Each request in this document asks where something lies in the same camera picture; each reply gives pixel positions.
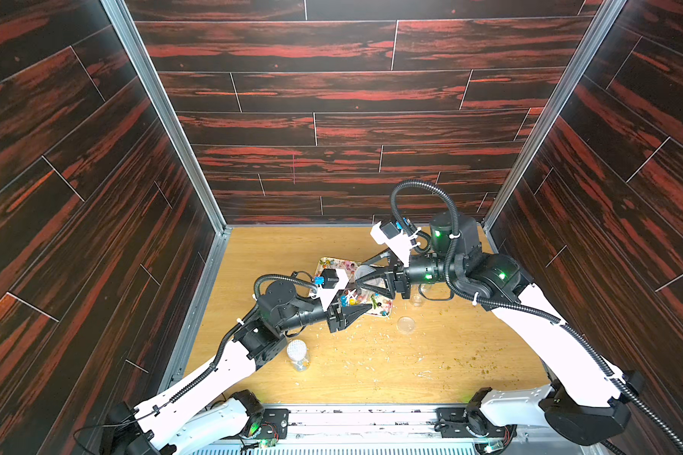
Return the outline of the clear plastic jar lid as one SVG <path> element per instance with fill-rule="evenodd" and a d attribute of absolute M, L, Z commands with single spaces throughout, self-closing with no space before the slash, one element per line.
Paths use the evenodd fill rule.
<path fill-rule="evenodd" d="M 410 335 L 411 333 L 415 332 L 415 328 L 417 328 L 417 324 L 410 317 L 401 317 L 398 320 L 397 328 L 398 328 L 398 331 L 400 331 L 400 333 L 402 333 L 404 335 Z"/>

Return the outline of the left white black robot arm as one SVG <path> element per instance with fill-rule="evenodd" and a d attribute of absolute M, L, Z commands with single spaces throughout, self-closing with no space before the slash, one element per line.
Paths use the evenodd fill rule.
<path fill-rule="evenodd" d="M 102 425 L 100 454 L 191 454 L 228 437 L 254 436 L 264 407 L 252 392 L 212 402 L 250 377 L 288 346 L 290 335 L 324 322 L 343 331 L 372 309 L 342 305 L 348 277 L 331 269 L 311 281 L 267 274 L 254 283 L 255 305 L 221 339 L 216 354 L 171 388 L 130 407 L 115 406 Z"/>

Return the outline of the left white-lidded candy jar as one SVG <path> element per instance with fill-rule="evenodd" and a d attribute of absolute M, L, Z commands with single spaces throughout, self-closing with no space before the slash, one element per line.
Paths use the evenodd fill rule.
<path fill-rule="evenodd" d="M 297 372 L 303 372 L 308 369 L 309 357 L 305 341 L 302 341 L 301 339 L 290 341 L 286 347 L 286 354 L 290 359 L 291 365 Z"/>

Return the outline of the metal front rail frame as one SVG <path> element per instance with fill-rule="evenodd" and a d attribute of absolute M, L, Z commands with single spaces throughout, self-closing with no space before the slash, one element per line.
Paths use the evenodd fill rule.
<path fill-rule="evenodd" d="M 162 454 L 579 454 L 550 428 L 489 427 L 484 438 L 443 438 L 437 408 L 462 405 L 278 405 L 290 410 L 284 440 L 244 439 L 249 418 L 222 405 L 183 425 Z"/>

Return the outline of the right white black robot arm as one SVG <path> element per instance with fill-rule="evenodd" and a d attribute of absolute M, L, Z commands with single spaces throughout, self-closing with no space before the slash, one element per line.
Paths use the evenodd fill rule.
<path fill-rule="evenodd" d="M 423 232 L 404 217 L 398 196 L 419 189 L 446 205 Z M 486 253 L 474 218 L 461 214 L 440 187 L 405 180 L 390 196 L 393 221 L 377 223 L 373 239 L 385 251 L 367 261 L 372 272 L 356 286 L 385 298 L 408 299 L 413 286 L 446 284 L 450 293 L 493 313 L 542 360 L 548 384 L 521 391 L 482 388 L 466 406 L 462 425 L 475 437 L 512 440 L 519 426 L 551 428 L 565 440 L 587 447 L 601 444 L 612 452 L 611 438 L 626 429 L 638 409 L 683 454 L 683 440 L 639 397 L 642 377 L 624 372 L 599 354 L 569 325 L 531 275 L 510 256 Z"/>

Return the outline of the floral pink rectangular tray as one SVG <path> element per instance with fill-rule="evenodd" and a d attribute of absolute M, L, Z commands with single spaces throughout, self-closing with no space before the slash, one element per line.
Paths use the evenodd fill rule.
<path fill-rule="evenodd" d="M 379 294 L 372 293 L 370 291 L 360 289 L 356 286 L 354 274 L 359 264 L 353 261 L 332 258 L 332 257 L 322 257 L 315 270 L 315 275 L 318 276 L 321 271 L 325 268 L 341 268 L 348 273 L 349 284 L 345 289 L 357 288 L 364 293 L 365 303 L 373 305 L 373 308 L 366 313 L 366 316 L 374 316 L 379 318 L 389 318 L 392 315 L 393 300 L 385 299 Z"/>

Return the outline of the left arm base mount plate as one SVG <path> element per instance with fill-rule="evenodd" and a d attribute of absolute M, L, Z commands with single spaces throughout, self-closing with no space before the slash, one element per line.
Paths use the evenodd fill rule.
<path fill-rule="evenodd" d="M 249 418 L 242 436 L 250 440 L 284 440 L 288 436 L 290 410 L 285 408 L 265 408 Z"/>

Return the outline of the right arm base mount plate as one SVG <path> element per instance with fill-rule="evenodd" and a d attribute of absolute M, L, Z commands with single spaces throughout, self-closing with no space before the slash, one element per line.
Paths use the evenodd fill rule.
<path fill-rule="evenodd" d="M 484 438 L 489 436 L 489 421 L 478 407 L 437 408 L 434 430 L 443 438 Z"/>

